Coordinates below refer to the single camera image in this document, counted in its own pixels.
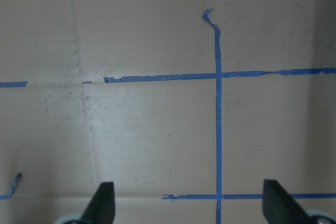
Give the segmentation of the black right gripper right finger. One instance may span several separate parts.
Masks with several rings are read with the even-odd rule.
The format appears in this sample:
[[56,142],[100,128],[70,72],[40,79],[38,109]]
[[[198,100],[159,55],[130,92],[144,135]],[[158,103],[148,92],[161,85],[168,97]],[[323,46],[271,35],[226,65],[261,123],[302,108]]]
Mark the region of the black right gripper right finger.
[[262,192],[263,215],[269,224],[314,223],[314,218],[276,181],[265,179]]

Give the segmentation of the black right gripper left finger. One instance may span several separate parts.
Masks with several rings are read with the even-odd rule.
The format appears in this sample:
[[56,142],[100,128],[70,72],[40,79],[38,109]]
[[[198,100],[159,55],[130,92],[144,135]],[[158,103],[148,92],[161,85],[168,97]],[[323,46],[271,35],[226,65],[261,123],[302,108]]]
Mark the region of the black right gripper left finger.
[[115,214],[114,184],[102,182],[80,217],[80,222],[112,224]]

